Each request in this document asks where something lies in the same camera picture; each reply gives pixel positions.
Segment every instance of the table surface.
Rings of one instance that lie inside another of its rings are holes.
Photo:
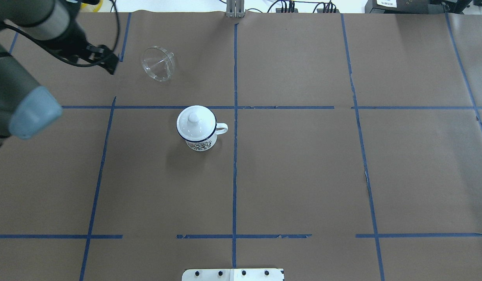
[[[120,16],[115,75],[0,33],[64,106],[0,149],[0,280],[482,280],[482,16]],[[229,126],[203,153],[175,127],[196,104]]]

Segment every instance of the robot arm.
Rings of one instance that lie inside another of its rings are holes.
[[[113,74],[118,57],[107,46],[87,42],[75,21],[79,7],[80,3],[65,0],[0,0],[0,30],[14,28],[5,25],[9,19],[58,59],[74,66],[98,65]],[[77,64],[78,59],[89,64]],[[29,139],[61,113],[62,107],[50,92],[0,45],[0,146],[10,135]]]

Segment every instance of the sticker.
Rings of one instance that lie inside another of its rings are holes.
[[[376,3],[385,7],[397,7],[397,0],[376,0]]]

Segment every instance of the metal bracket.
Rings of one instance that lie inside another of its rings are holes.
[[[289,12],[289,9],[288,9],[288,11],[283,11],[282,8],[276,8],[276,9],[275,9],[275,12],[277,12],[277,13],[283,13],[283,14],[285,14],[285,13],[288,13],[288,14],[289,14],[289,13],[290,13],[290,12]]]
[[[327,14],[327,13],[324,12],[324,9],[317,9],[317,13],[318,13],[318,14]],[[335,12],[335,13],[336,13],[336,14],[339,14],[340,11],[339,11],[338,9],[336,9],[336,12]]]
[[[227,18],[244,18],[244,0],[226,0]]]
[[[182,281],[284,281],[283,269],[186,270]]]

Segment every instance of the wire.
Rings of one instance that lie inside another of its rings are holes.
[[[255,10],[255,11],[259,11],[259,12],[263,13],[262,11],[260,11],[259,9],[256,9],[256,8],[247,9],[247,11],[249,11],[249,10]]]
[[[307,2],[307,1],[293,1],[293,2],[296,2],[296,3],[310,3],[310,4],[319,4],[321,2]]]
[[[277,0],[276,2],[273,2],[273,3],[272,3],[272,5],[271,5],[271,6],[269,7],[269,9],[267,10],[267,12],[270,12],[270,9],[271,9],[277,2],[283,2],[285,9],[288,8],[285,0]]]
[[[314,10],[312,11],[312,14],[315,13],[315,11],[317,10],[317,7],[319,7],[319,5],[321,5],[321,4],[324,5],[324,9],[326,8],[326,3],[320,2],[315,6]]]
[[[328,2],[328,5],[325,5],[324,11],[322,12],[325,12],[327,14],[336,12],[336,5],[334,5],[333,2],[330,1]]]
[[[114,0],[114,3],[112,4],[111,10],[110,10],[109,12],[112,12],[112,9],[114,9],[114,7],[116,7],[116,1],[117,1],[117,0]]]
[[[17,33],[19,33],[20,35],[26,37],[27,39],[33,41],[36,45],[40,46],[41,48],[43,48],[43,50],[45,50],[47,53],[49,53],[50,55],[52,55],[53,57],[55,57],[56,59],[66,63],[66,64],[69,64],[71,66],[77,66],[79,68],[89,68],[91,66],[98,66],[99,64],[102,64],[103,62],[106,62],[109,58],[110,58],[110,55],[114,54],[114,50],[116,50],[116,47],[117,47],[117,43],[119,41],[119,31],[120,31],[120,26],[119,26],[119,15],[118,15],[118,11],[117,11],[117,8],[116,8],[116,4],[114,3],[114,0],[109,0],[111,1],[111,3],[114,5],[114,12],[116,13],[116,24],[117,24],[117,35],[116,35],[116,41],[114,42],[114,48],[112,48],[112,51],[111,53],[107,54],[104,58],[102,58],[101,60],[99,60],[98,62],[93,62],[91,64],[77,64],[75,62],[70,62],[69,60],[66,60],[64,59],[63,57],[61,57],[60,55],[57,55],[54,51],[48,49],[48,48],[45,48],[41,45],[41,43],[36,40],[34,37],[32,37],[31,35],[27,34],[26,32],[20,30],[19,28],[17,27],[13,27],[12,25],[7,25],[7,24],[3,24],[2,26],[5,27],[5,28],[8,28],[10,30],[13,30]]]

